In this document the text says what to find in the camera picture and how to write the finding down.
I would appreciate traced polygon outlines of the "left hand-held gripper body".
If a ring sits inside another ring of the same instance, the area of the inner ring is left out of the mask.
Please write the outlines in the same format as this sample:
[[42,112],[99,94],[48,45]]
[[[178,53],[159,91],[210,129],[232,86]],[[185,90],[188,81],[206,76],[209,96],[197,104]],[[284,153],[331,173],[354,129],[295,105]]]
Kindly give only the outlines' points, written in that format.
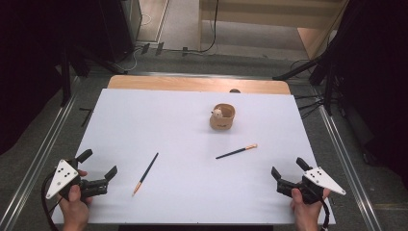
[[59,195],[68,200],[69,191],[72,186],[80,188],[81,200],[86,202],[88,198],[106,194],[108,180],[103,178],[90,181],[85,177],[83,171],[77,168],[76,161],[60,160],[51,174],[51,183],[45,193],[45,198],[51,199]]

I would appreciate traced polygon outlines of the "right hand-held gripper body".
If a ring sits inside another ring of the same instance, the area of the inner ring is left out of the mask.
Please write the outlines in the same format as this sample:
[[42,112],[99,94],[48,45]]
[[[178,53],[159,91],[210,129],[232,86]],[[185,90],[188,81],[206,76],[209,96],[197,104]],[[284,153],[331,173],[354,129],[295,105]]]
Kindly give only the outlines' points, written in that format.
[[325,189],[340,195],[346,191],[321,167],[304,171],[298,183],[287,181],[281,177],[277,182],[277,191],[288,197],[292,196],[292,189],[299,189],[305,204],[313,204],[323,198]]

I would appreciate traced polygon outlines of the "dark chopstick with orange end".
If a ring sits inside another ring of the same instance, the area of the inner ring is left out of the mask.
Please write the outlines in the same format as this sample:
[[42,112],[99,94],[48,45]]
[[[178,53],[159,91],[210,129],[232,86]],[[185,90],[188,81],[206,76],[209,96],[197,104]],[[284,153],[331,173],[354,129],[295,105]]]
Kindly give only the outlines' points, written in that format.
[[149,163],[147,169],[145,170],[145,172],[143,173],[142,177],[140,178],[140,181],[138,182],[138,184],[135,186],[133,192],[132,192],[132,196],[134,196],[138,190],[140,189],[143,181],[145,180],[146,176],[148,175],[150,169],[153,167],[154,163],[156,162],[157,158],[159,156],[159,152],[157,152],[155,154],[155,156],[153,157],[152,161]]
[[225,158],[225,157],[228,157],[228,156],[231,156],[231,155],[235,155],[235,154],[238,154],[238,153],[241,153],[241,152],[244,152],[244,151],[246,151],[246,150],[249,150],[249,149],[252,149],[252,148],[256,148],[256,147],[258,147],[258,144],[257,144],[257,143],[253,143],[253,144],[250,144],[250,145],[248,145],[248,146],[246,146],[246,147],[242,147],[242,148],[240,148],[240,149],[231,151],[231,152],[229,152],[229,153],[226,153],[226,154],[217,156],[217,157],[216,157],[216,160],[222,159],[222,158]]

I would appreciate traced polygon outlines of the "person's right hand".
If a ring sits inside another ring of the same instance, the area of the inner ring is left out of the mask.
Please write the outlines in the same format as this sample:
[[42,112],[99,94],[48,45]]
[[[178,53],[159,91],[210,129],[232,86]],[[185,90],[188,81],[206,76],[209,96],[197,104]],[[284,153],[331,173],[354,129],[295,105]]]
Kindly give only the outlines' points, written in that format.
[[319,231],[319,214],[322,208],[321,202],[305,204],[299,189],[292,189],[292,201],[290,204],[294,213],[295,231]]

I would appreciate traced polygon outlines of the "person's left hand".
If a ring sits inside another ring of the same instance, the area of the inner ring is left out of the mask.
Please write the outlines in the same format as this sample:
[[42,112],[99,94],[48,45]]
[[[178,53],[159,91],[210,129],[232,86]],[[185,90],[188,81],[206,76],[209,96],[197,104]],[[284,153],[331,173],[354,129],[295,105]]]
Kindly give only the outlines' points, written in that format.
[[85,231],[89,222],[89,205],[92,197],[81,200],[82,193],[78,185],[72,185],[68,192],[68,199],[59,203],[63,212],[63,231]]

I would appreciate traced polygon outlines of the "brown chopstick holder with figure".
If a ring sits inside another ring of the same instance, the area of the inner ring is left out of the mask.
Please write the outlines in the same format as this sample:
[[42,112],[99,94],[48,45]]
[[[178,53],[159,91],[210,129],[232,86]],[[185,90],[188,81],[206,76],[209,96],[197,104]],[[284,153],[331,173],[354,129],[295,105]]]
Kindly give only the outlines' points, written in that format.
[[229,130],[236,115],[235,108],[230,104],[220,103],[214,106],[210,117],[210,126],[215,130]]

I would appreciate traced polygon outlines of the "black metal stand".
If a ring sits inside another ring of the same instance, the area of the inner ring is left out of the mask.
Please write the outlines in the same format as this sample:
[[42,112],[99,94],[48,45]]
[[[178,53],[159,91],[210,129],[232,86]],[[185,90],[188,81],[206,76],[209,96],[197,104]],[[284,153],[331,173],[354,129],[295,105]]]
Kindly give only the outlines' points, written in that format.
[[92,60],[113,74],[124,74],[124,71],[119,70],[112,64],[102,60],[97,55],[90,52],[88,49],[79,45],[66,45],[61,51],[61,76],[63,99],[61,106],[67,105],[71,98],[71,82],[69,68],[72,66],[75,72],[80,76],[88,76],[89,68],[85,59]]
[[273,80],[286,81],[294,77],[295,75],[310,69],[311,67],[315,68],[309,77],[309,83],[312,86],[319,85],[323,81],[323,79],[325,79],[325,92],[322,97],[322,106],[324,110],[331,116],[332,92],[337,66],[331,61],[331,58],[326,53],[317,56],[311,61],[308,61],[306,64],[290,70],[283,75],[273,77]]

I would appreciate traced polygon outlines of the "black curtain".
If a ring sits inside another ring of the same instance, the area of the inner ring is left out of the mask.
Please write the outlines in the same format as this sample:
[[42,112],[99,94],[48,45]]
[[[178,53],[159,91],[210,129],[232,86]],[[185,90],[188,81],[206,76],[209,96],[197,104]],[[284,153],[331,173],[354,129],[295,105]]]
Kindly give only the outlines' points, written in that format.
[[80,45],[91,0],[0,0],[0,155],[10,150],[56,92],[61,51]]
[[349,0],[333,45],[345,116],[408,190],[408,0]]

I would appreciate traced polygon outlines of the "wooden table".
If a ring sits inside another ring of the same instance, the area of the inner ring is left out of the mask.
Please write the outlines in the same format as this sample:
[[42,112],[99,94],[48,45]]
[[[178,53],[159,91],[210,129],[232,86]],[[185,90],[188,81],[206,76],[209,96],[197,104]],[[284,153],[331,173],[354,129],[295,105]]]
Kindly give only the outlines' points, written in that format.
[[230,78],[201,78],[181,76],[131,76],[115,75],[108,89],[120,90],[181,90],[262,94],[290,94],[290,88],[283,81],[244,80]]

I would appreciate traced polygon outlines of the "light wooden furniture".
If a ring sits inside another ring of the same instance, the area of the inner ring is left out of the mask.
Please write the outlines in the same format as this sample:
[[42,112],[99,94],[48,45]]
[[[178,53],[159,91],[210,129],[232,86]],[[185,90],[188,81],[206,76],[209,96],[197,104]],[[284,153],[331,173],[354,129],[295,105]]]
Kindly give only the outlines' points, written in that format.
[[313,59],[342,19],[349,0],[198,0],[198,45],[217,44],[229,55],[276,57],[284,51]]

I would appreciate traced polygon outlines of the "dark cabinet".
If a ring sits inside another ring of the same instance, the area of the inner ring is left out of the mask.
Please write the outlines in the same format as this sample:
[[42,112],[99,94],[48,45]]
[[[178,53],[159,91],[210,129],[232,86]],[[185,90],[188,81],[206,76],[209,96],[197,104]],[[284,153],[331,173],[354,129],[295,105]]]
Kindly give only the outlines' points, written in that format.
[[140,0],[99,0],[99,4],[108,39],[107,58],[117,63],[136,45],[142,21]]

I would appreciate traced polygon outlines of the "metal floor rail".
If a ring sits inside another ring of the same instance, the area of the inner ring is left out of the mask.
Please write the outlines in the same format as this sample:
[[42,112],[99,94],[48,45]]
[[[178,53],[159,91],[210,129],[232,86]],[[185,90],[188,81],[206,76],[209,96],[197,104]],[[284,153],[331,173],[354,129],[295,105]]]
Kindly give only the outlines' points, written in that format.
[[58,113],[53,118],[50,128],[47,130],[46,136],[42,140],[36,155],[30,165],[25,168],[24,177],[22,178],[18,188],[13,193],[11,201],[8,203],[5,213],[0,218],[0,231],[12,231],[26,201],[28,200],[35,183],[38,180],[40,171],[44,167],[51,149],[60,134],[64,123],[72,109],[72,105],[77,96],[77,88],[80,85],[81,78],[76,76],[72,79],[70,86],[73,88],[72,97],[67,101],[66,105],[60,107]]
[[368,231],[383,231],[376,213],[374,212],[369,196],[357,174],[354,165],[348,155],[343,139],[338,131],[336,123],[323,106],[319,107],[319,113],[325,124],[326,130],[336,150],[336,154],[343,168],[350,190],[356,201]]

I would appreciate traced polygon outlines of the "black floor bracket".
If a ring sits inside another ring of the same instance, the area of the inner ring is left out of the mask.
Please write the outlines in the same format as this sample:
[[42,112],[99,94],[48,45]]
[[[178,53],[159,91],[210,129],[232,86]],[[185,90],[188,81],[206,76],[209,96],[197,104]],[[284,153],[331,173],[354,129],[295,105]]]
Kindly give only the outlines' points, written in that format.
[[87,113],[81,124],[81,127],[85,127],[89,121],[89,118],[91,117],[91,114],[93,113],[93,109],[92,108],[79,108],[79,111]]

